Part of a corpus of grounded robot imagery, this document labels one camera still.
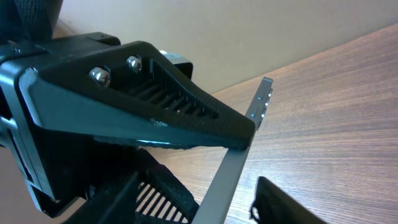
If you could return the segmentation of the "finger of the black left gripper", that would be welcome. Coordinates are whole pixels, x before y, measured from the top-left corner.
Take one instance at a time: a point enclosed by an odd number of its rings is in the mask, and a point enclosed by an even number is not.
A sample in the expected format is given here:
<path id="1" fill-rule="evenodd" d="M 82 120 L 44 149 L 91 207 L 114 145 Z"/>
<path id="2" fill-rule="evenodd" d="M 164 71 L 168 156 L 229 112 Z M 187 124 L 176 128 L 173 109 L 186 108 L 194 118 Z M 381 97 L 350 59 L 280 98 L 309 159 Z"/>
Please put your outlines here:
<path id="1" fill-rule="evenodd" d="M 147 42 L 40 55 L 19 88 L 37 126 L 111 144 L 241 149 L 256 129 Z"/>
<path id="2" fill-rule="evenodd" d="M 128 152 L 119 173 L 65 223 L 191 223 L 199 204 L 145 149 Z"/>

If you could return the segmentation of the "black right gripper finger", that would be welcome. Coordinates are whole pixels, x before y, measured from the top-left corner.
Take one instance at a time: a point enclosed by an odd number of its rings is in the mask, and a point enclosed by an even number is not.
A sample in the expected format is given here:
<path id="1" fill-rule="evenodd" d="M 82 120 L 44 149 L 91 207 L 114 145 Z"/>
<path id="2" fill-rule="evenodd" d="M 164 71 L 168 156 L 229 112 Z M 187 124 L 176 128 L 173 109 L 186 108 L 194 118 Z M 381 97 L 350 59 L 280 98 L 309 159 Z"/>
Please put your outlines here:
<path id="1" fill-rule="evenodd" d="M 250 219 L 260 224 L 326 224 L 263 176 L 257 180 L 249 212 Z"/>

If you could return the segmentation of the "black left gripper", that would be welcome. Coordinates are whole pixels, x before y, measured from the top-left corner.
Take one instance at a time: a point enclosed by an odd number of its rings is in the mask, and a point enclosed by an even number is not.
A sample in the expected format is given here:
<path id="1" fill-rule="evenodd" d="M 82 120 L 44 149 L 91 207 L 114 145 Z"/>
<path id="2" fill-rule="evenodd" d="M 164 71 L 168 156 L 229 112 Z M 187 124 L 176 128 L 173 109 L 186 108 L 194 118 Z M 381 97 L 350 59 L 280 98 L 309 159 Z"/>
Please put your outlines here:
<path id="1" fill-rule="evenodd" d="M 76 197 L 83 217 L 114 213 L 119 182 L 105 164 L 137 138 L 137 44 L 97 32 L 1 45 L 1 122 L 38 208 L 61 214 Z"/>

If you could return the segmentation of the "Galaxy smartphone with cyan screen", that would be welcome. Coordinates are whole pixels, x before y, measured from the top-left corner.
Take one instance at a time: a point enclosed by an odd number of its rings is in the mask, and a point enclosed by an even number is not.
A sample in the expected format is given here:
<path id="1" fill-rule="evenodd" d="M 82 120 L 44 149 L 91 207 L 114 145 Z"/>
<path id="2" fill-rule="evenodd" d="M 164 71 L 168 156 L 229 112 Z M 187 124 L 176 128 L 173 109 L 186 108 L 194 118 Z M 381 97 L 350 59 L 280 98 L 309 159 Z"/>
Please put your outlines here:
<path id="1" fill-rule="evenodd" d="M 272 94 L 272 83 L 273 80 L 270 78 L 262 78 L 246 111 L 246 117 L 255 124 L 255 131 L 259 129 L 265 117 Z M 249 150 L 250 148 L 227 150 L 192 224 L 223 223 L 225 221 Z"/>

